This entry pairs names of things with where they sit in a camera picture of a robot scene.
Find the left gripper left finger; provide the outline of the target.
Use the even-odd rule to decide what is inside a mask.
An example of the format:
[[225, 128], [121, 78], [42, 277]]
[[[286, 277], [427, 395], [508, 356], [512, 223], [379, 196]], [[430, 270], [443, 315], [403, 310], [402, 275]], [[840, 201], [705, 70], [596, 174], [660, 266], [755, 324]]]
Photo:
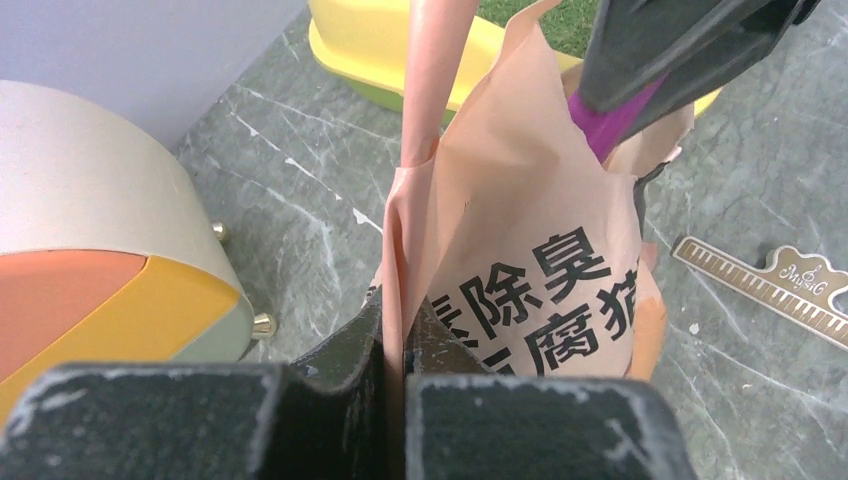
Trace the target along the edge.
[[14, 406], [5, 479], [378, 479], [382, 302], [291, 364], [69, 363]]

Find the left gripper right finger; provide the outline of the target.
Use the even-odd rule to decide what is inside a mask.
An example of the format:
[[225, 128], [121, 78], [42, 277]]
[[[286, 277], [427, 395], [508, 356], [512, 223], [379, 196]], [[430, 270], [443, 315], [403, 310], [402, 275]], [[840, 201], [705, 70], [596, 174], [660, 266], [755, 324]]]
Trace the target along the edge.
[[409, 479], [692, 479], [647, 383], [488, 370], [423, 304], [406, 347]]

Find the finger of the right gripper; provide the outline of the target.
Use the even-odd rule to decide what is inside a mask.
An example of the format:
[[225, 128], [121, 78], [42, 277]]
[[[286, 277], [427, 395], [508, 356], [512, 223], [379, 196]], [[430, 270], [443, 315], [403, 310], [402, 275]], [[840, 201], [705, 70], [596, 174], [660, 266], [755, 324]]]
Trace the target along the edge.
[[602, 1], [578, 95], [591, 110], [610, 112], [766, 2]]
[[629, 139], [667, 114], [723, 87], [767, 57], [786, 31], [803, 23], [818, 0], [775, 0], [736, 20], [660, 83], [627, 133]]

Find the magenta plastic scoop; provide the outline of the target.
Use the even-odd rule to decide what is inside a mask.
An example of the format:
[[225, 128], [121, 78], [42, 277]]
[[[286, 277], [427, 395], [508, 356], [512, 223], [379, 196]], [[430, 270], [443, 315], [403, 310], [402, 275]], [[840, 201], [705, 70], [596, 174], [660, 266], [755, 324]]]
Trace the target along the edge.
[[571, 119], [583, 132], [589, 148], [601, 164], [618, 145], [664, 80], [665, 76], [660, 77], [610, 112], [591, 110], [577, 93], [568, 98]]

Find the pink cat litter bag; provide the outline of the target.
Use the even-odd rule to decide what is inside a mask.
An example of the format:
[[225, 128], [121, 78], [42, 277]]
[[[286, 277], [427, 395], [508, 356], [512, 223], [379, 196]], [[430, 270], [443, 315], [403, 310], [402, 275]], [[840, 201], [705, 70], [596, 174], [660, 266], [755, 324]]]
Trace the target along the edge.
[[642, 240], [636, 180], [673, 160], [685, 106], [605, 162], [574, 123], [538, 1], [508, 22], [496, 60], [430, 159], [395, 175], [384, 216], [383, 348], [390, 378], [422, 306], [487, 368], [647, 381], [667, 310]]

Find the torn bag top strip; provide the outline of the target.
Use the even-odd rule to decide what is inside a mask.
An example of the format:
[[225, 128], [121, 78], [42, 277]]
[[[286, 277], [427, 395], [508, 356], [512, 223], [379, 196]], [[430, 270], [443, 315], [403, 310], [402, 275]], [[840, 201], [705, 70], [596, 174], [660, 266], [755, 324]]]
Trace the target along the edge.
[[818, 254], [781, 246], [755, 268], [693, 236], [671, 250], [677, 260], [740, 293], [768, 310], [847, 349], [847, 314], [834, 299], [847, 291], [847, 273]]

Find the white orange cylindrical bin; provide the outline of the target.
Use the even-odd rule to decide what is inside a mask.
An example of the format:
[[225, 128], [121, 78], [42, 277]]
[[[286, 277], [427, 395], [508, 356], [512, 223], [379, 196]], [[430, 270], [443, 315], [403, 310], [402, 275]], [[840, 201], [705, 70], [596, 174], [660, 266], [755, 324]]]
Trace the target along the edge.
[[123, 117], [1, 84], [1, 419], [68, 362], [231, 362], [254, 310], [192, 180]]

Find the yellow green litter box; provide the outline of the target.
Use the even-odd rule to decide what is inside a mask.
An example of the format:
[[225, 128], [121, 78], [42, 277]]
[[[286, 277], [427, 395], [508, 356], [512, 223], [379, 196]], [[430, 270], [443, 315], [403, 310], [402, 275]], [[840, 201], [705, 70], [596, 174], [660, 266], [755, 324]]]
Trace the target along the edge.
[[[528, 1], [483, 1], [473, 21], [449, 97], [448, 123], [487, 73], [504, 37], [506, 21]], [[313, 0], [308, 41], [315, 60], [381, 107], [402, 109], [408, 37], [407, 1]]]

